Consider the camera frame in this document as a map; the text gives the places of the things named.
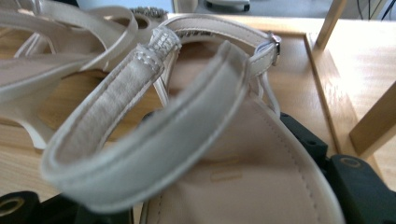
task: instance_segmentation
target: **white sandal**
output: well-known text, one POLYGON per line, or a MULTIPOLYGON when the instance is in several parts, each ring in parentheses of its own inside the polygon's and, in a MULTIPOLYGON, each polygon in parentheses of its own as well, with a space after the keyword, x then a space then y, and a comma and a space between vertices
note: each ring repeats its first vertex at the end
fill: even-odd
MULTIPOLYGON (((261 84, 253 77, 275 61, 276 41, 230 21, 201 19, 173 21, 185 24, 180 32, 198 23, 232 26, 233 35, 220 27, 179 34, 194 41, 225 36, 250 51, 258 47, 257 53, 249 58, 225 42, 164 110, 101 152, 122 116, 162 70, 172 67, 163 61, 169 53, 167 62, 176 58, 177 43, 171 32, 158 28, 163 36, 135 49, 54 135, 44 153, 43 177, 94 212, 117 212, 151 198, 142 223, 343 223, 318 167, 258 96, 261 84), (128 83, 139 85, 128 89, 128 83)), ((165 24, 175 29, 172 21, 165 24)))
POLYGON ((36 148, 45 148, 53 135, 53 130, 37 117, 36 111, 61 78, 89 69, 111 71, 138 41, 148 39, 152 28, 160 23, 139 14, 136 17, 145 20, 148 27, 138 30, 134 14, 124 7, 98 8, 87 14, 52 1, 37 0, 37 5, 14 6, 13 1, 3 4, 7 2, 7 7, 0 9, 0 26, 39 35, 33 35, 21 47, 19 58, 0 61, 0 116, 22 125, 36 148), (17 12, 33 9, 39 11, 39 15, 17 12), (102 19, 108 16, 114 21, 127 20, 127 26, 102 19), (52 55, 42 54, 48 44, 52 55))

